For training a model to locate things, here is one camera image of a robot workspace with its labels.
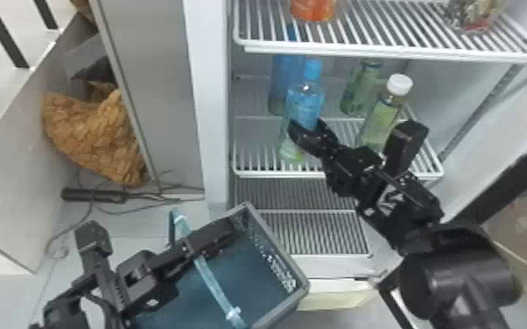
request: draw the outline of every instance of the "crisper drawer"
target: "crisper drawer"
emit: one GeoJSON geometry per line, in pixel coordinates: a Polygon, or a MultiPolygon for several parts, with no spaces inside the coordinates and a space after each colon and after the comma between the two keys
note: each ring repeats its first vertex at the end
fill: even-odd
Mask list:
{"type": "Polygon", "coordinates": [[[328,191],[324,179],[237,178],[236,204],[251,202],[308,277],[375,277],[373,230],[352,199],[328,191]]]}

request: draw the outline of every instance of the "glass jar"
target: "glass jar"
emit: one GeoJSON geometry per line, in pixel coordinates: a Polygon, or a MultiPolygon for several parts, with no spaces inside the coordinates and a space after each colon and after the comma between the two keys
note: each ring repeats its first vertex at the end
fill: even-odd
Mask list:
{"type": "Polygon", "coordinates": [[[291,0],[290,12],[309,22],[326,21],[333,16],[336,0],[291,0]]]}
{"type": "Polygon", "coordinates": [[[507,0],[449,0],[446,22],[463,33],[484,32],[504,11],[507,0]]]}

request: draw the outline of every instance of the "plastic bottle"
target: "plastic bottle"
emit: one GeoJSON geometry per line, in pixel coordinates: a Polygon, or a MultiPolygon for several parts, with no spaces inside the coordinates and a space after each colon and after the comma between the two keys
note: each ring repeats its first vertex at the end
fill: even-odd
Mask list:
{"type": "Polygon", "coordinates": [[[362,59],[358,66],[351,70],[348,84],[343,91],[339,108],[348,116],[366,117],[365,110],[371,109],[374,99],[374,88],[382,70],[381,59],[362,59]]]}
{"type": "MultiPolygon", "coordinates": [[[[292,24],[286,26],[290,41],[296,41],[292,24]]],[[[270,93],[268,94],[268,110],[276,116],[284,113],[288,87],[302,77],[305,55],[275,55],[271,67],[270,93]]]]}
{"type": "Polygon", "coordinates": [[[388,135],[397,123],[398,114],[404,105],[406,95],[412,88],[412,80],[403,74],[392,74],[386,88],[378,95],[374,108],[369,112],[360,135],[356,138],[357,146],[368,146],[375,152],[382,152],[388,135]]]}
{"type": "Polygon", "coordinates": [[[291,0],[290,12],[305,21],[326,21],[333,16],[335,3],[336,0],[291,0]]]}
{"type": "Polygon", "coordinates": [[[299,164],[305,153],[290,139],[287,127],[294,120],[308,130],[317,127],[317,121],[325,101],[325,91],[319,84],[322,71],[320,59],[310,58],[305,61],[304,79],[288,88],[284,120],[280,128],[278,155],[289,164],[299,164]]]}

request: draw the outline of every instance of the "black railing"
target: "black railing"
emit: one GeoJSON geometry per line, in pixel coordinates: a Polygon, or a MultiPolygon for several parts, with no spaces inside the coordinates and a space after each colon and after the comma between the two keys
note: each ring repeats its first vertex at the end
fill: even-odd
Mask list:
{"type": "MultiPolygon", "coordinates": [[[[49,5],[47,4],[46,0],[34,0],[35,5],[37,6],[37,9],[39,10],[39,14],[43,18],[43,22],[45,23],[45,26],[47,29],[50,30],[57,30],[59,27],[57,26],[57,22],[55,21],[55,18],[53,17],[53,14],[51,13],[51,10],[49,9],[49,5]]],[[[0,43],[2,44],[2,47],[8,54],[8,56],[11,58],[12,63],[15,67],[18,68],[29,68],[29,63],[26,61],[25,56],[18,48],[18,45],[14,38],[12,38],[11,34],[8,32],[8,28],[6,28],[6,25],[0,18],[0,43]]]]}
{"type": "Polygon", "coordinates": [[[39,14],[41,14],[41,17],[43,18],[43,22],[45,22],[45,26],[49,30],[57,30],[59,27],[57,26],[57,22],[55,22],[55,18],[53,17],[53,14],[51,13],[51,10],[49,9],[49,5],[47,4],[46,0],[34,0],[35,4],[37,5],[37,9],[39,10],[39,14]]]}

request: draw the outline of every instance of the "black robotic arm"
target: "black robotic arm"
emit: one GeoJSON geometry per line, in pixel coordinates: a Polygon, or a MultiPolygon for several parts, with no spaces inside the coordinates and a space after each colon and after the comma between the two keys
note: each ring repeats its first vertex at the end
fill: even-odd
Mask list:
{"type": "Polygon", "coordinates": [[[397,285],[409,311],[437,329],[508,328],[499,308],[515,303],[520,289],[506,262],[480,227],[440,223],[439,200],[408,172],[428,128],[399,123],[383,157],[339,143],[322,120],[314,131],[291,121],[288,133],[320,159],[327,187],[355,198],[358,215],[404,257],[397,285]]]}

